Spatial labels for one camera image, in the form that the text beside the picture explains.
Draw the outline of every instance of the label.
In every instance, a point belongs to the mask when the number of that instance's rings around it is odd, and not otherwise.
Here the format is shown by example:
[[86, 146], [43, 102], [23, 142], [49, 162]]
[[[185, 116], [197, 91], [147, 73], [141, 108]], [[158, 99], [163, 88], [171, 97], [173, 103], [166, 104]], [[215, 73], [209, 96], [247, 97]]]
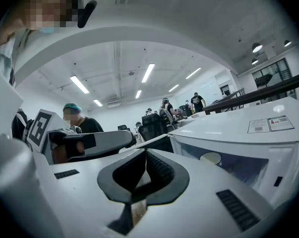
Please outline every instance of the label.
[[294, 129], [295, 127], [288, 120], [287, 116], [273, 117], [268, 119], [271, 131]]
[[270, 132], [267, 119], [254, 120], [249, 122], [247, 133]]

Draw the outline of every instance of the blue face mask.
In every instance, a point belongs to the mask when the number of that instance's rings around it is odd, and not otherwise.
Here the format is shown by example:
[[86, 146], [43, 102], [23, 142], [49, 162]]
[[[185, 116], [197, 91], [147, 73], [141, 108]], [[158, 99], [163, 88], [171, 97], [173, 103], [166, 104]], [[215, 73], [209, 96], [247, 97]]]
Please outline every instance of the blue face mask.
[[53, 34], [55, 32], [54, 27], [43, 27], [40, 29], [41, 32], [46, 33], [46, 34]]

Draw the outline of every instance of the ceiling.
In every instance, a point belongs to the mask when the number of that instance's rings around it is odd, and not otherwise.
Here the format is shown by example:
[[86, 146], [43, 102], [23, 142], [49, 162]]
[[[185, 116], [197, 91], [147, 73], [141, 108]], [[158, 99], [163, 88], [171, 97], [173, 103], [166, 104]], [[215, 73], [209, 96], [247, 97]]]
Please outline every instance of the ceiling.
[[[252, 53], [251, 46], [260, 42], [270, 46], [276, 55], [299, 40], [295, 24], [275, 0], [97, 0], [99, 5], [150, 5], [161, 11], [181, 15], [214, 36], [225, 49], [238, 73], [268, 60], [262, 51]], [[292, 44], [287, 48], [283, 42]], [[141, 84], [149, 63], [156, 66], [147, 84]], [[197, 53], [165, 44], [121, 41], [91, 45], [74, 50], [40, 68], [50, 91], [73, 98], [85, 108], [91, 100], [101, 103], [116, 100], [135, 101], [137, 90], [142, 99], [168, 93], [176, 84], [187, 84], [185, 77], [198, 67], [208, 69], [217, 63]], [[90, 91], [84, 95], [69, 79], [77, 75]]]

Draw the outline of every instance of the ceiling light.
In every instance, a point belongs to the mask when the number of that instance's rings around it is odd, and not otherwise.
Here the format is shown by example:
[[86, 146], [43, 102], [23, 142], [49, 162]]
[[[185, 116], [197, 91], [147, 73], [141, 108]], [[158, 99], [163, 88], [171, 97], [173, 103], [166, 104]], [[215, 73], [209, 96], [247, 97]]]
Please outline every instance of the ceiling light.
[[191, 73], [188, 77], [186, 77], [186, 79], [190, 78], [192, 75], [194, 75], [198, 70], [200, 70], [201, 68], [196, 69], [193, 73]]
[[135, 97], [136, 99], [139, 98], [140, 93], [141, 93], [141, 90], [139, 90], [139, 91], [137, 92], [136, 97]]
[[174, 90], [175, 88], [177, 88], [179, 85], [175, 85], [172, 89], [169, 90], [169, 92], [171, 92], [172, 90]]
[[141, 81], [142, 83], [145, 83], [145, 82], [147, 81], [147, 79], [148, 79], [148, 77], [149, 77], [149, 74], [150, 74], [151, 71], [153, 70], [154, 66], [155, 66], [154, 63], [151, 63], [151, 64], [148, 65], [148, 68], [147, 68], [147, 70], [146, 70], [146, 73], [145, 73], [145, 75], [144, 75], [144, 78], [143, 78], [143, 80]]
[[256, 63], [258, 63], [258, 60], [255, 59], [255, 58], [253, 58], [253, 60], [252, 60], [252, 64], [256, 64]]
[[258, 42], [254, 43], [252, 46], [253, 53], [259, 51], [262, 47], [263, 47], [263, 45], [260, 45]]
[[285, 47], [289, 46], [290, 43], [291, 43], [291, 42], [290, 42], [289, 40], [285, 40], [285, 42], [284, 42]]
[[80, 80], [78, 80], [76, 76], [72, 76], [70, 79], [73, 81], [74, 84], [76, 84], [78, 88], [82, 90], [83, 93], [89, 93], [89, 91], [82, 85], [82, 83], [80, 82]]
[[94, 100], [94, 102], [95, 102], [99, 107], [103, 106], [103, 105], [101, 104], [101, 102], [99, 102], [98, 100]]

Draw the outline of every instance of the whiteboard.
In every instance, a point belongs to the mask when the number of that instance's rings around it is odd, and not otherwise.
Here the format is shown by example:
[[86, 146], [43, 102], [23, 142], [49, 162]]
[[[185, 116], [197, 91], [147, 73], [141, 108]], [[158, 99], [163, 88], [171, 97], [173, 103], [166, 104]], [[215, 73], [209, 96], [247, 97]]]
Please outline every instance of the whiteboard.
[[206, 81], [201, 81], [196, 86], [193, 86], [190, 90], [176, 96], [176, 102], [179, 106], [184, 105], [185, 101], [188, 100], [191, 103], [191, 98], [194, 93], [197, 92], [204, 100], [205, 104], [208, 106], [216, 100], [221, 100], [222, 92], [217, 84], [215, 77], [210, 77]]

